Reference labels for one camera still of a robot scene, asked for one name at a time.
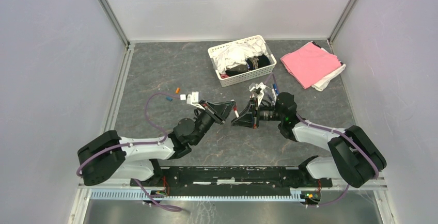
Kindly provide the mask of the white pen blue ends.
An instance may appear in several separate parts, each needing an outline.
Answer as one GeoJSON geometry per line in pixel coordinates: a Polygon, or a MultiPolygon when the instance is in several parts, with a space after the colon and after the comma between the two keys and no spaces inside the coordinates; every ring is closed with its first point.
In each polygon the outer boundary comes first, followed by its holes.
{"type": "Polygon", "coordinates": [[[273,83],[273,84],[272,84],[272,87],[273,87],[273,90],[274,90],[274,92],[275,92],[275,95],[278,95],[278,94],[279,94],[279,91],[278,91],[277,85],[276,85],[275,83],[273,83]]]}

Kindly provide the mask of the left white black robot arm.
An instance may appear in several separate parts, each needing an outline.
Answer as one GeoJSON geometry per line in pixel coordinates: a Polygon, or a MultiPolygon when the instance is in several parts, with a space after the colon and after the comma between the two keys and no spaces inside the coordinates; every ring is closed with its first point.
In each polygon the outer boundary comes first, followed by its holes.
{"type": "Polygon", "coordinates": [[[149,186],[162,181],[159,160],[178,159],[192,150],[215,123],[224,124],[235,107],[234,100],[220,103],[200,101],[195,118],[181,119],[167,135],[157,138],[127,138],[109,130],[81,147],[76,174],[86,186],[109,179],[137,179],[149,186]]]}

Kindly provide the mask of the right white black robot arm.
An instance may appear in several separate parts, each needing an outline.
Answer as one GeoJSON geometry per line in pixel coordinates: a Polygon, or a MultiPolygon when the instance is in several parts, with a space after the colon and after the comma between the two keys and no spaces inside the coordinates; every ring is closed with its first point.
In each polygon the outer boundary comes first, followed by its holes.
{"type": "Polygon", "coordinates": [[[263,105],[253,97],[233,126],[257,129],[260,121],[277,121],[281,135],[295,142],[325,149],[330,157],[315,156],[301,164],[299,182],[311,187],[321,178],[342,178],[348,185],[360,188],[368,180],[378,178],[387,162],[365,131],[352,125],[347,129],[327,127],[302,118],[297,112],[294,95],[281,92],[275,104],[263,105]]]}

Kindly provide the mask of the white plastic basket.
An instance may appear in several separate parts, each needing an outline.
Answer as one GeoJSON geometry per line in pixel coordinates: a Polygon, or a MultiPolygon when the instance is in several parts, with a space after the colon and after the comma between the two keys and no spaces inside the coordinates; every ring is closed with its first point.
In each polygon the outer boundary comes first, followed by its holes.
{"type": "Polygon", "coordinates": [[[222,87],[268,75],[277,64],[261,35],[210,47],[208,55],[222,87]]]}

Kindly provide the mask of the black cloth in basket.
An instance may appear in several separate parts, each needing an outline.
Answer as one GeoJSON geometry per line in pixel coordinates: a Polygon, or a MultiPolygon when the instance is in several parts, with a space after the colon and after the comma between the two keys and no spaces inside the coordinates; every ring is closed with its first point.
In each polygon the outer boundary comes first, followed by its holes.
{"type": "Polygon", "coordinates": [[[246,64],[237,65],[225,71],[225,75],[231,77],[245,72],[257,70],[271,65],[271,61],[266,55],[260,55],[246,59],[246,64]]]}

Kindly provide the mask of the white cloth in basket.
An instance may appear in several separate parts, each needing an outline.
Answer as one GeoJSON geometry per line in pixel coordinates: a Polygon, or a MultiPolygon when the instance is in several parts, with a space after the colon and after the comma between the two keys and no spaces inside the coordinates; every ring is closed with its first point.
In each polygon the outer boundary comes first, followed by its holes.
{"type": "Polygon", "coordinates": [[[243,43],[232,42],[230,45],[212,50],[212,59],[219,74],[227,69],[246,64],[246,59],[263,55],[267,52],[265,42],[250,40],[243,43]]]}

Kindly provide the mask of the pink folded cloth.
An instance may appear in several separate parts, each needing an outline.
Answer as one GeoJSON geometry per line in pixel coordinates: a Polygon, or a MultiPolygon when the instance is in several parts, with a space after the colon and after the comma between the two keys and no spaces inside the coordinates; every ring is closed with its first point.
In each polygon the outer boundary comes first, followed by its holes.
{"type": "Polygon", "coordinates": [[[304,89],[312,87],[314,80],[318,81],[319,79],[316,72],[312,71],[310,60],[314,54],[311,50],[312,45],[309,43],[280,59],[287,71],[294,76],[304,89]]]}

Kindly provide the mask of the white cloth under pink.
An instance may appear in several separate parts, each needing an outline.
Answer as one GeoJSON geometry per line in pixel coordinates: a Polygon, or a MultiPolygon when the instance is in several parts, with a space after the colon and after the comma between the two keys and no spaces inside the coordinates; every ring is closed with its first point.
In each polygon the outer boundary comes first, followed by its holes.
{"type": "Polygon", "coordinates": [[[311,58],[312,71],[316,72],[319,77],[318,81],[314,80],[312,85],[317,91],[323,91],[328,84],[339,76],[345,69],[346,64],[340,61],[336,55],[329,53],[326,49],[318,46],[314,41],[310,42],[312,45],[311,58]]]}

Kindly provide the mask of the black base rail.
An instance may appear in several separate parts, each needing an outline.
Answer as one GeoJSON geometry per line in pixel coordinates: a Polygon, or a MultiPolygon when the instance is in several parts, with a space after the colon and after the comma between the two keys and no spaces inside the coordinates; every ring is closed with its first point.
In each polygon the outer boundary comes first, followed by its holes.
{"type": "Polygon", "coordinates": [[[291,189],[331,187],[298,167],[162,167],[143,187],[168,187],[170,197],[288,196],[291,189]]]}

